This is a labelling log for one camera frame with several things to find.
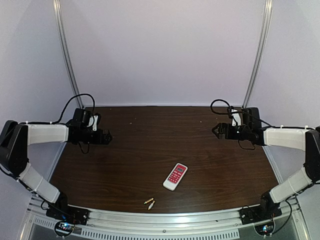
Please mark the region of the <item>white red remote control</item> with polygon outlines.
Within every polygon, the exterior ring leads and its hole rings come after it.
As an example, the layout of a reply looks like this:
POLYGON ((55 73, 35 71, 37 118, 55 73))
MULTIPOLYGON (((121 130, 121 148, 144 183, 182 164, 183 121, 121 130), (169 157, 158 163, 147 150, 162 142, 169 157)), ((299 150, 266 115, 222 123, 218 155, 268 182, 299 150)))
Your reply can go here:
POLYGON ((187 171, 188 167, 186 165, 177 163, 162 183, 162 186, 167 190, 174 191, 187 171))

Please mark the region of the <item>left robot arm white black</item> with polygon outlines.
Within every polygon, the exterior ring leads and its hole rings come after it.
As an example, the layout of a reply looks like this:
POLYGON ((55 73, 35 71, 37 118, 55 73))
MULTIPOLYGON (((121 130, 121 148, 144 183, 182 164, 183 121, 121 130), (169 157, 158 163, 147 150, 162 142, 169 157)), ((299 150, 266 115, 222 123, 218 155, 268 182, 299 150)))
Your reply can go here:
POLYGON ((113 137, 98 128, 100 119, 98 113, 76 108, 67 123, 8 120, 0 134, 0 164, 5 168, 4 173, 47 203, 48 216, 61 222, 77 222, 77 211, 68 205, 67 196, 32 167, 28 147, 45 143, 108 145, 113 137))

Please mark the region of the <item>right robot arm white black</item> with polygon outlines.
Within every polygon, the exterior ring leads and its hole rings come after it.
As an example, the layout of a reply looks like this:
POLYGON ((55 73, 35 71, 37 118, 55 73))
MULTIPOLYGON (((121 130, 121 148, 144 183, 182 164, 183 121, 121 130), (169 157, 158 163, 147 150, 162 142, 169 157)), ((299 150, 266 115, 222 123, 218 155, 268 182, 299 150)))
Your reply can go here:
POLYGON ((255 209, 259 220, 279 216, 280 203, 293 195, 319 184, 320 182, 320 129, 319 127, 273 126, 260 119, 256 107, 236 110, 227 107, 224 113, 230 123, 218 123, 212 133, 218 138, 249 141, 253 146, 284 147, 301 150, 305 153, 305 161, 300 170, 291 175, 283 183, 263 193, 260 204, 255 209))

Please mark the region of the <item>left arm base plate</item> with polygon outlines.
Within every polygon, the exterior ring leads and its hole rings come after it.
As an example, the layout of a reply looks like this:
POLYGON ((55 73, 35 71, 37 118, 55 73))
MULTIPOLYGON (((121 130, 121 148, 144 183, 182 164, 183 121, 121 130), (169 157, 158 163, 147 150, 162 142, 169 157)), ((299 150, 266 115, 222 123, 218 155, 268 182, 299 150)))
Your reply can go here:
POLYGON ((67 206, 66 209, 59 209, 56 206, 49 206, 45 215, 56 220, 65 221, 75 225, 86 225, 90 211, 85 208, 67 206))

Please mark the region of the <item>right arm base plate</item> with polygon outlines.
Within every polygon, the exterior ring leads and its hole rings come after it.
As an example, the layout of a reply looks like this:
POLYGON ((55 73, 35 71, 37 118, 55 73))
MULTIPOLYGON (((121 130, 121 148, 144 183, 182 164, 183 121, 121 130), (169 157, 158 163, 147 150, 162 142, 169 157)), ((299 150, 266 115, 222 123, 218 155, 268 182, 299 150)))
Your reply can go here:
POLYGON ((265 213, 260 205, 257 206, 243 206, 239 211, 241 223, 243 225, 257 223, 266 220, 272 220, 275 217, 282 215, 282 211, 279 207, 272 210, 269 213, 265 213))

